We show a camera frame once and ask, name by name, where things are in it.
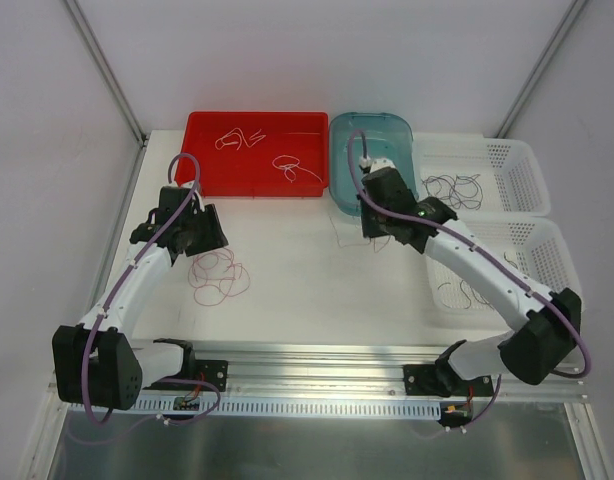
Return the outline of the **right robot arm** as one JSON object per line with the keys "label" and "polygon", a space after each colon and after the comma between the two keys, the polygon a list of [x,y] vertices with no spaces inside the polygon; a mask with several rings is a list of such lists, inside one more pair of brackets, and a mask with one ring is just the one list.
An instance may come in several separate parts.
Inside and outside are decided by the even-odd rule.
{"label": "right robot arm", "polygon": [[371,232],[391,236],[451,270],[509,328],[498,336],[448,347],[416,375],[421,390],[449,397],[483,376],[508,373],[538,385],[550,374],[569,375],[560,363],[574,349],[586,349],[580,336],[582,300],[576,292],[555,291],[511,268],[441,200],[417,200],[393,166],[367,168],[353,182]]}

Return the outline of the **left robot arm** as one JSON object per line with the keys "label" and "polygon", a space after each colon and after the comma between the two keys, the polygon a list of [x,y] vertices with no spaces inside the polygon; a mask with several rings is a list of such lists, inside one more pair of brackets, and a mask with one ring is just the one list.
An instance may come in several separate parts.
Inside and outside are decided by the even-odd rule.
{"label": "left robot arm", "polygon": [[140,392],[169,382],[190,387],[197,377],[190,342],[170,338],[133,349],[138,320],[180,256],[227,246],[216,208],[203,205],[191,188],[165,186],[147,221],[131,233],[120,273],[75,325],[52,338],[59,398],[66,403],[128,410]]}

